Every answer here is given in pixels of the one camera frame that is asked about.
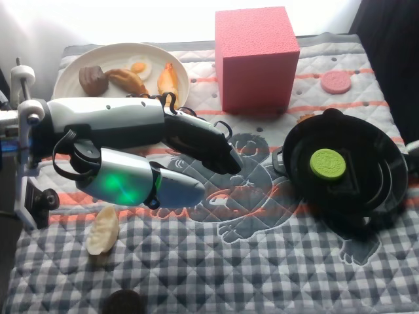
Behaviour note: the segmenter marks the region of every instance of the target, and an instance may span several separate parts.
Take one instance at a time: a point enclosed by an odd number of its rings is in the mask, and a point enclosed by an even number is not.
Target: pink disc
[[[344,94],[351,88],[351,77],[344,71],[329,71],[321,77],[320,84],[330,94]]]

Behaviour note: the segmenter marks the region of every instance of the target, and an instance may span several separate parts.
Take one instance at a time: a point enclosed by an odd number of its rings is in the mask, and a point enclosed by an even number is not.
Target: quilted mat
[[[417,179],[395,225],[356,241],[316,219],[273,172],[270,153],[287,132],[329,107],[374,124],[405,150],[359,39],[323,34],[299,44],[289,108],[269,118],[221,111],[213,43],[160,44],[189,72],[187,106],[231,125],[243,170],[217,175],[164,145],[135,149],[200,180],[206,198],[193,208],[118,207],[116,245],[91,258],[85,241],[103,203],[43,162],[37,182],[59,193],[61,207],[49,228],[22,232],[3,312],[101,313],[107,296],[127,288],[141,294],[148,313],[418,313]],[[62,69],[95,47],[67,48]],[[349,92],[321,89],[319,78],[332,69],[350,74]]]

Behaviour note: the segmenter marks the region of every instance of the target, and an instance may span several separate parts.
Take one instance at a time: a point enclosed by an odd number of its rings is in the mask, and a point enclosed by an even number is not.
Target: green round cookie
[[[312,155],[310,167],[319,178],[337,180],[345,173],[346,162],[338,152],[323,148]]]

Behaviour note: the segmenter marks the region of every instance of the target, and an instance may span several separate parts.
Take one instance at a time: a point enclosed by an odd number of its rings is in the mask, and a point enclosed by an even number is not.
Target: white plate
[[[103,72],[110,69],[127,69],[128,60],[134,56],[147,56],[153,70],[144,85],[151,95],[158,95],[157,80],[167,62],[171,62],[178,79],[179,104],[184,106],[189,94],[189,77],[182,63],[169,52],[149,44],[110,44],[93,49],[74,60],[58,78],[52,98],[87,97],[79,83],[79,70],[82,67],[99,65]],[[101,97],[125,97],[127,92],[109,83],[109,89]]]

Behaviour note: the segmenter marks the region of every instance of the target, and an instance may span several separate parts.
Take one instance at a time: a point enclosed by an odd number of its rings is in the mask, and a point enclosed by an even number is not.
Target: black pan
[[[346,171],[339,180],[326,181],[311,170],[310,157],[321,148],[335,150],[345,159]],[[342,217],[370,218],[400,207],[408,172],[417,168],[383,131],[337,109],[297,124],[273,152],[272,163],[309,204]]]

